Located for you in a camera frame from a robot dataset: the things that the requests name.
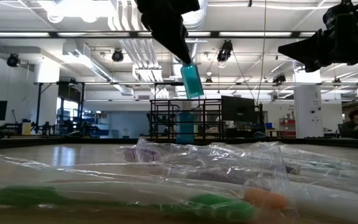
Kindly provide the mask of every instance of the laboratory room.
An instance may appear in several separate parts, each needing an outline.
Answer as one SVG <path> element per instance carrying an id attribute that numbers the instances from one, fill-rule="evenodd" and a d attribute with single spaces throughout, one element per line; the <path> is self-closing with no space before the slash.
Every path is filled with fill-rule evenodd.
<path id="1" fill-rule="evenodd" d="M 0 0 L 0 223 L 358 224 L 358 0 Z"/>

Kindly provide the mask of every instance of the ceiling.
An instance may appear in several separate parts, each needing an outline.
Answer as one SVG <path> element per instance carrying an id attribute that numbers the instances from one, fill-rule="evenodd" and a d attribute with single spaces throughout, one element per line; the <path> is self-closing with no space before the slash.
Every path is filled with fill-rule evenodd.
<path id="1" fill-rule="evenodd" d="M 247 7 L 247 1 L 209 0 L 206 13 L 204 30 L 274 30 L 274 31 L 317 31 L 324 29 L 322 20 L 326 9 L 317 10 L 294 10 L 294 7 L 315 7 L 333 6 L 340 1 L 310 1 L 310 0 L 268 0 L 268 6 L 289 7 L 292 10 L 271 9 L 265 11 L 265 1 L 253 0 L 253 6 Z M 36 1 L 26 1 L 27 6 L 34 9 L 24 9 L 20 2 L 1 1 L 0 3 L 0 30 L 34 31 L 34 30 L 59 30 L 59 31 L 86 31 L 86 30 L 110 30 L 107 18 L 99 18 L 94 23 L 84 22 L 81 18 L 66 17 L 58 24 L 52 24 L 47 19 L 47 12 L 38 9 L 40 5 Z M 0 39 L 0 45 L 6 46 L 37 46 L 56 57 L 62 58 L 62 42 L 65 40 L 26 40 L 26 39 Z M 226 67 L 218 68 L 216 61 L 217 50 L 221 47 L 222 39 L 205 39 L 200 44 L 196 56 L 198 69 L 202 81 L 207 77 L 206 73 L 211 72 L 213 82 L 242 82 L 244 78 L 249 82 L 259 82 L 261 77 L 264 81 L 272 81 L 277 70 L 270 73 L 279 65 L 280 72 L 283 72 L 287 81 L 292 81 L 293 60 L 277 52 L 280 45 L 289 44 L 296 39 L 232 39 L 235 57 L 231 56 Z M 114 63 L 111 60 L 112 53 L 120 46 L 118 39 L 77 39 L 77 45 L 87 44 L 91 50 L 91 56 L 97 60 L 114 78 L 125 82 L 134 82 L 132 76 L 132 61 L 125 54 L 124 61 Z M 163 78 L 168 79 L 172 73 L 172 55 L 156 41 L 153 42 L 158 63 L 163 69 Z M 95 74 L 80 64 L 68 65 L 71 72 L 64 75 L 76 75 L 79 81 L 94 82 L 97 80 Z M 324 82 L 334 80 L 334 77 L 342 77 L 343 82 L 358 82 L 358 64 L 354 66 L 331 65 L 322 68 L 321 78 Z M 216 85 L 206 88 L 215 89 Z M 355 87 L 344 88 L 352 91 Z"/>

